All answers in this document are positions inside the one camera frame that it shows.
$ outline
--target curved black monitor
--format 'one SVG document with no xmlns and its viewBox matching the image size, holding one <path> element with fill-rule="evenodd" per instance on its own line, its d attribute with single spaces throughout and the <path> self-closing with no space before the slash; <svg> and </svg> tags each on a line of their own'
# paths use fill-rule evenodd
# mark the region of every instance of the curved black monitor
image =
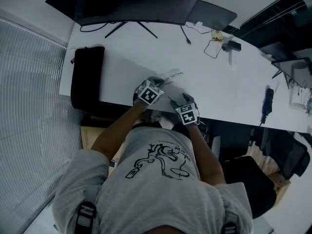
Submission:
<svg viewBox="0 0 312 234">
<path fill-rule="evenodd" d="M 198 0 L 47 0 L 81 26 L 120 21 L 184 25 Z"/>
</svg>

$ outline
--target black strap buckle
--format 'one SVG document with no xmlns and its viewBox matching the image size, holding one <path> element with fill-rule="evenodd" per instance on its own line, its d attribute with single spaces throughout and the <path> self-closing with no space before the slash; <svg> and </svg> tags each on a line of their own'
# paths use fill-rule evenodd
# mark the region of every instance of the black strap buckle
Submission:
<svg viewBox="0 0 312 234">
<path fill-rule="evenodd" d="M 93 219 L 96 216 L 96 207 L 91 202 L 82 202 L 79 206 L 75 226 L 75 234 L 91 234 Z"/>
</svg>

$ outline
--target person's right arm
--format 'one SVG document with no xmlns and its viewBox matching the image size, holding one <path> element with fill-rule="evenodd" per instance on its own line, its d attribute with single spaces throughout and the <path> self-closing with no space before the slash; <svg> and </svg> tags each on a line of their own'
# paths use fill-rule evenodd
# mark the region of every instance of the person's right arm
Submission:
<svg viewBox="0 0 312 234">
<path fill-rule="evenodd" d="M 210 185 L 226 184 L 222 167 L 207 145 L 197 125 L 186 125 L 191 137 L 200 178 Z"/>
</svg>

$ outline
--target forearm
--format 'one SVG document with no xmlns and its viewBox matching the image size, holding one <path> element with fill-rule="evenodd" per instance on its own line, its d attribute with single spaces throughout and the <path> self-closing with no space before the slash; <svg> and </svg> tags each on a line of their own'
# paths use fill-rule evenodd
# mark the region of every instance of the forearm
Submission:
<svg viewBox="0 0 312 234">
<path fill-rule="evenodd" d="M 195 124 L 189 124 L 186 127 L 190 133 L 201 180 L 210 185 L 225 184 L 222 167 L 201 135 L 198 127 Z"/>
<path fill-rule="evenodd" d="M 137 102 L 97 137 L 91 149 L 103 153 L 109 160 L 112 160 L 135 121 L 145 109 L 144 104 Z"/>
</svg>

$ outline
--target person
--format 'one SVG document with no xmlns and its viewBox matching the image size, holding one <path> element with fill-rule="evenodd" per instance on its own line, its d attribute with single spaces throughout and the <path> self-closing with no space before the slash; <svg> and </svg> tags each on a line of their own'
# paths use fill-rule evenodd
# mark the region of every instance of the person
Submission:
<svg viewBox="0 0 312 234">
<path fill-rule="evenodd" d="M 146 108 L 146 103 L 136 99 L 133 107 L 98 136 L 91 150 L 75 153 L 52 205 L 58 231 L 251 233 L 252 213 L 244 184 L 226 183 L 198 126 L 182 125 L 185 131 L 142 124 L 133 127 Z M 108 177 L 110 160 L 124 141 L 118 166 Z M 92 232 L 87 232 L 85 218 L 78 221 L 78 212 L 90 194 L 96 212 Z"/>
</svg>

